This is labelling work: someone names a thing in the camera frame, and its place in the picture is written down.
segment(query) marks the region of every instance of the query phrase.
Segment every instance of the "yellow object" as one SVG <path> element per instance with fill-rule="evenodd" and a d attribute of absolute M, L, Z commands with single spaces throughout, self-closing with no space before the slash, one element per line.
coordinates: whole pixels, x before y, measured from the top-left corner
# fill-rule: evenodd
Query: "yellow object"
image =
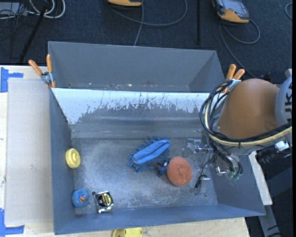
<path fill-rule="evenodd" d="M 108 0 L 108 2 L 123 6 L 140 6 L 142 2 L 130 2 L 129 0 Z"/>
<path fill-rule="evenodd" d="M 142 237 L 143 230 L 140 227 L 116 229 L 113 231 L 112 237 Z"/>
<path fill-rule="evenodd" d="M 66 162 L 70 168 L 78 168 L 81 163 L 81 158 L 79 152 L 70 148 L 66 151 Z"/>

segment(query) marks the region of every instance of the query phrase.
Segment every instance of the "black wire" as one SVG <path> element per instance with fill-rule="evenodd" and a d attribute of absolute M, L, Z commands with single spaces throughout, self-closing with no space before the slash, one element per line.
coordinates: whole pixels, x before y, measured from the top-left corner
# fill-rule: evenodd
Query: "black wire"
<path fill-rule="evenodd" d="M 204 168 L 205 168 L 205 166 L 208 164 L 208 163 L 210 163 L 214 158 L 215 158 L 216 156 L 215 156 L 215 154 L 212 156 L 212 158 L 210 158 L 204 165 L 203 165 L 203 167 L 202 167 L 202 170 L 201 170 L 201 174 L 199 175 L 199 177 L 198 177 L 198 179 L 197 179 L 197 181 L 196 181 L 196 183 L 195 183 L 195 188 L 198 188 L 198 186 L 200 185 L 200 183 L 201 183 L 201 178 L 202 178 L 202 176 L 203 176 L 203 171 L 204 171 Z"/>
<path fill-rule="evenodd" d="M 248 71 L 248 70 L 245 68 L 245 66 L 243 66 L 243 64 L 237 59 L 237 57 L 232 53 L 231 49 L 229 48 L 227 42 L 225 41 L 225 39 L 224 39 L 224 37 L 223 37 L 223 35 L 222 35 L 222 28 L 221 28 L 221 25 L 222 25 L 222 24 L 219 24 L 219 32 L 220 32 L 220 36 L 221 36 L 221 38 L 222 38 L 222 41 L 223 41 L 223 43 L 225 44 L 225 47 L 227 48 L 227 50 L 229 51 L 229 53 L 231 54 L 231 56 L 236 60 L 236 62 L 239 63 L 240 66 L 241 66 L 242 68 L 244 68 L 245 71 L 246 71 L 246 72 L 247 72 L 252 78 L 256 78 L 256 76 L 254 76 L 250 71 Z M 238 39 L 236 39 L 234 36 L 232 36 L 232 35 L 227 31 L 227 29 L 226 29 L 225 27 L 223 27 L 223 28 L 225 29 L 225 31 L 226 31 L 226 32 L 227 32 L 232 38 L 234 38 L 235 40 L 238 40 Z M 258 28 L 258 38 L 257 38 L 254 42 L 252 42 L 252 43 L 256 43 L 259 39 L 260 39 L 260 31 L 259 31 L 259 28 Z"/>

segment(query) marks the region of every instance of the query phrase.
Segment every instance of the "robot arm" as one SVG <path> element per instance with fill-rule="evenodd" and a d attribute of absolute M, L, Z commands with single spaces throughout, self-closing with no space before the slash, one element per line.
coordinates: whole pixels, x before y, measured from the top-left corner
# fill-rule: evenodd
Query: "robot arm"
<path fill-rule="evenodd" d="M 292 76 L 280 87 L 262 79 L 226 79 L 202 105 L 200 120 L 217 174 L 239 178 L 239 155 L 292 148 Z"/>

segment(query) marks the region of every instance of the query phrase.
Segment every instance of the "wooden table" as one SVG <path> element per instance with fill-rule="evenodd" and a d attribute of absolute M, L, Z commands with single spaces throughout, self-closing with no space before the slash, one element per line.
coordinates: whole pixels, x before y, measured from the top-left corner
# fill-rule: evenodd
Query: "wooden table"
<path fill-rule="evenodd" d="M 21 72 L 23 79 L 40 79 L 30 66 L 4 66 L 9 72 Z M 0 93 L 0 208 L 5 206 L 5 172 L 6 172 L 6 148 L 7 148 L 7 103 L 8 94 Z M 164 225 L 155 227 L 142 227 L 144 237 L 249 237 L 249 232 L 244 218 L 210 220 L 193 223 L 181 223 L 174 225 Z M 68 234 L 69 237 L 110 237 L 112 231 L 101 231 L 82 234 Z M 54 236 L 53 222 L 32 222 L 25 224 L 25 230 L 22 235 L 15 236 Z"/>

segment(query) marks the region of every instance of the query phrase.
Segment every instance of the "blue toy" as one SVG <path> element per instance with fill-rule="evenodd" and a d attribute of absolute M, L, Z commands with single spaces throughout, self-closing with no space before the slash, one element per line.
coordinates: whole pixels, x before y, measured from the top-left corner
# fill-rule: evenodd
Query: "blue toy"
<path fill-rule="evenodd" d="M 85 207 L 89 203 L 89 190 L 79 189 L 74 191 L 72 195 L 72 202 L 75 207 Z"/>

